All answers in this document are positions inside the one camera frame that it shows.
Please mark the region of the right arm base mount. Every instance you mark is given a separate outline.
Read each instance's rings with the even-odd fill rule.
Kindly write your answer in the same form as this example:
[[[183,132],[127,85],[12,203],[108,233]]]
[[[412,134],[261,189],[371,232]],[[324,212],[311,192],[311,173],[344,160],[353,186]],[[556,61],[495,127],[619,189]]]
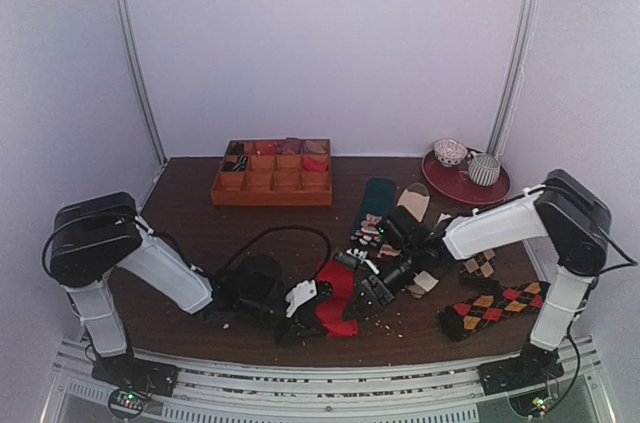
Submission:
[[[520,417],[542,417],[550,409],[552,381],[564,375],[558,351],[526,346],[516,357],[484,363],[478,376],[486,396],[508,394],[511,409]]]

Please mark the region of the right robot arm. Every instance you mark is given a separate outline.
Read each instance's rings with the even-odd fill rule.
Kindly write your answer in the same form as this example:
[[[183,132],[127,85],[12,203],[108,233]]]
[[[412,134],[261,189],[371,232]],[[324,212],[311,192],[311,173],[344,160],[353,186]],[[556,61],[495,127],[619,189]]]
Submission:
[[[383,311],[421,274],[446,262],[467,263],[487,250],[545,240],[559,267],[552,282],[504,286],[488,280],[479,295],[448,305],[438,316],[447,337],[462,341],[510,316],[535,314],[531,348],[512,366],[519,383],[533,384],[550,369],[549,352],[566,338],[605,269],[611,220],[607,205],[562,169],[500,204],[445,217],[432,227],[396,205],[375,221],[371,232],[397,251],[394,262],[375,266],[353,251],[345,255],[361,274],[343,317]]]

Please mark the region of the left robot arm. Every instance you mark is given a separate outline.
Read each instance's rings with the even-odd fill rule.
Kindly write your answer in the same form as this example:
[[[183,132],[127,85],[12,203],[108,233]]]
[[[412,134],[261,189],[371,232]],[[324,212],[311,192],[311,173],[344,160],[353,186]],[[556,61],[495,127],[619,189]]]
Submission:
[[[54,217],[41,264],[64,288],[106,372],[123,387],[137,385],[144,367],[130,352],[130,338],[108,284],[124,270],[164,294],[183,312],[206,322],[241,314],[275,328],[275,340],[325,336],[317,315],[333,288],[316,276],[291,288],[281,264],[251,255],[243,246],[213,273],[189,262],[177,241],[154,230],[126,192],[81,201]]]

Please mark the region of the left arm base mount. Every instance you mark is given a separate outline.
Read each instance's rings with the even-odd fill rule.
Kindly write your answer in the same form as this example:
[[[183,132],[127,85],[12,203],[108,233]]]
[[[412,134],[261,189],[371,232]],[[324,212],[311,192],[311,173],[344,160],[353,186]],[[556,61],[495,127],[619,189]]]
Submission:
[[[109,412],[131,421],[156,405],[156,397],[173,395],[178,373],[175,365],[121,355],[97,358],[91,376],[114,387],[107,397]]]

